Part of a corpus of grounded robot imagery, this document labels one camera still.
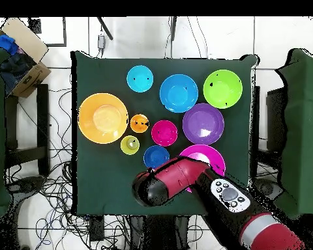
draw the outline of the silver band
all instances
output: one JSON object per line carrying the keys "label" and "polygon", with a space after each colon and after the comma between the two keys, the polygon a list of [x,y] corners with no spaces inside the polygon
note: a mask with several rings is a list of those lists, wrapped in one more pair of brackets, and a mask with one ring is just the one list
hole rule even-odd
{"label": "silver band", "polygon": [[261,215],[247,225],[241,236],[241,244],[250,249],[256,236],[270,225],[279,223],[272,215]]}

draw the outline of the cardboard box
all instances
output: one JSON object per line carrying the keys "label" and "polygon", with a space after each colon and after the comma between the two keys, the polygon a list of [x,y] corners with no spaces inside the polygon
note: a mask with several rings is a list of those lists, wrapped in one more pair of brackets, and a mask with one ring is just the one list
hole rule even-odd
{"label": "cardboard box", "polygon": [[15,43],[36,63],[12,90],[13,95],[27,98],[51,73],[40,61],[48,51],[48,47],[18,18],[9,18],[5,22],[0,29],[0,36],[4,34],[15,39]]}

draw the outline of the small blue bowl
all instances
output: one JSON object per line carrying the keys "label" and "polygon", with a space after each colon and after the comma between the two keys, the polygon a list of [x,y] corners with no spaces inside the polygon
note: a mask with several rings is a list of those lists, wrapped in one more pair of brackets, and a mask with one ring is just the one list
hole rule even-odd
{"label": "small blue bowl", "polygon": [[169,152],[163,146],[150,146],[143,155],[146,167],[157,168],[170,159]]}
{"label": "small blue bowl", "polygon": [[172,75],[161,84],[160,99],[169,111],[186,112],[197,102],[197,84],[187,75]]}
{"label": "small blue bowl", "polygon": [[152,71],[144,65],[132,67],[128,71],[127,83],[134,92],[145,92],[152,87]]}

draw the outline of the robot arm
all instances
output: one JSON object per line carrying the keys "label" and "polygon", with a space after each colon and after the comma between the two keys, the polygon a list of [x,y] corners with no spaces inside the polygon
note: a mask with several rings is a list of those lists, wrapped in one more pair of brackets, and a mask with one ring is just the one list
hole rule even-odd
{"label": "robot arm", "polygon": [[207,210],[206,222],[229,250],[228,236],[248,250],[300,250],[304,243],[277,221],[252,196],[208,164],[188,157],[173,158],[155,171],[140,173],[132,185],[144,206],[167,202],[188,186]]}

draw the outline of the pink bowl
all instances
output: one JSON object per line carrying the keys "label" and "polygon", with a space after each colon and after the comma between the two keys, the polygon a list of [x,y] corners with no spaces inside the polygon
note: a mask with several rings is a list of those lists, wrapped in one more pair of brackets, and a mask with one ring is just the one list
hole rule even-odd
{"label": "pink bowl", "polygon": [[225,161],[222,155],[215,148],[207,145],[192,145],[186,148],[181,156],[188,156],[192,159],[204,161],[212,167],[212,169],[219,175],[225,175]]}
{"label": "pink bowl", "polygon": [[170,146],[177,139],[176,125],[168,120],[160,120],[152,127],[152,139],[160,146]]}

